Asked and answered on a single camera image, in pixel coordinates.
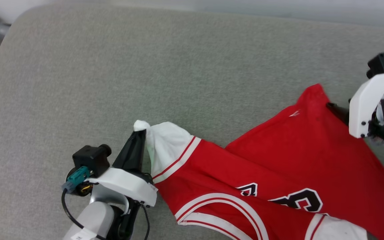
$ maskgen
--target basketball jersey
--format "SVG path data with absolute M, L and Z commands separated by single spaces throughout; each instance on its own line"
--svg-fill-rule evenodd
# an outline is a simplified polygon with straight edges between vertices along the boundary
M 300 185 L 260 164 L 173 123 L 151 127 L 137 121 L 134 129 L 146 129 L 153 181 L 180 225 L 235 240 L 367 239 L 363 228 L 345 220 L 267 201 Z
M 297 103 L 230 143 L 226 150 L 295 184 L 257 197 L 348 220 L 384 240 L 384 167 L 328 108 L 314 85 Z M 255 181 L 260 185 L 264 177 Z M 297 200 L 306 198 L 309 204 Z

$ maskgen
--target gray couch cushion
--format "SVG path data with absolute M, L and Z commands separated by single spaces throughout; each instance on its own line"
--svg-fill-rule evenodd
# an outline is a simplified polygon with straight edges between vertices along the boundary
M 0 239 L 60 239 L 60 185 L 84 146 L 113 161 L 135 120 L 225 146 L 322 83 L 347 105 L 384 28 L 106 5 L 33 9 L 0 48 Z M 384 148 L 376 152 L 384 164 Z M 145 160 L 145 170 L 149 161 Z M 70 197 L 79 214 L 88 198 Z M 149 239 L 227 239 L 177 226 L 161 198 Z M 143 239 L 140 212 L 134 240 Z

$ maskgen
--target jersey armhole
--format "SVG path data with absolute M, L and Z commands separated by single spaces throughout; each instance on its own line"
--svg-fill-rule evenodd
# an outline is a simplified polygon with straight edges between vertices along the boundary
M 225 193 L 205 194 L 186 203 L 175 214 L 177 223 L 179 225 L 200 225 L 221 232 L 234 240 L 251 240 L 250 236 L 232 223 L 213 215 L 195 212 L 198 208 L 211 203 L 224 203 L 233 206 L 250 221 L 258 240 L 269 240 L 268 232 L 257 212 L 243 200 Z

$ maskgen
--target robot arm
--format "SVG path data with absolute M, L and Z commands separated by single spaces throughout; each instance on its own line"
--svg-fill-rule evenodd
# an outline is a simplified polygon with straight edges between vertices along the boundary
M 355 138 L 371 137 L 384 144 L 384 53 L 368 62 L 369 80 L 349 102 L 349 110 L 328 103 L 327 107 L 346 125 Z
M 63 240 L 131 238 L 137 212 L 140 208 L 153 207 L 157 199 L 158 190 L 151 176 L 141 171 L 145 136 L 145 130 L 133 132 L 112 167 L 107 160 L 111 154 L 107 145 L 84 146 L 73 155 L 75 167 L 62 186 L 62 204 L 74 224 Z M 90 204 L 78 219 L 66 207 L 66 193 L 78 196 L 91 193 Z M 121 204 L 125 208 L 121 210 L 110 203 Z

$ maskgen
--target white fabric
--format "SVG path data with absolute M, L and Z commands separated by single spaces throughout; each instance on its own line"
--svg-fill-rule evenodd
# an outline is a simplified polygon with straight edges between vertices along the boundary
M 144 129 L 146 129 L 146 147 L 149 152 L 149 157 L 151 158 L 152 177 L 159 175 L 171 164 L 177 161 L 193 139 L 193 136 L 190 135 L 189 132 L 171 122 L 153 126 L 140 120 L 137 120 L 136 123 L 134 123 L 135 131 L 142 131 Z M 200 141 L 199 138 L 195 139 L 196 140 L 193 142 L 194 147 L 196 147 Z M 181 165 L 179 164 L 172 166 L 174 168 L 171 167 L 172 169 L 170 171 L 173 173 L 180 168 L 180 166 Z M 170 174 L 171 173 L 167 173 L 159 179 L 154 179 L 154 183 L 163 181 Z
M 339 236 L 341 240 L 367 240 L 367 231 L 348 221 L 325 216 L 311 240 L 339 240 Z

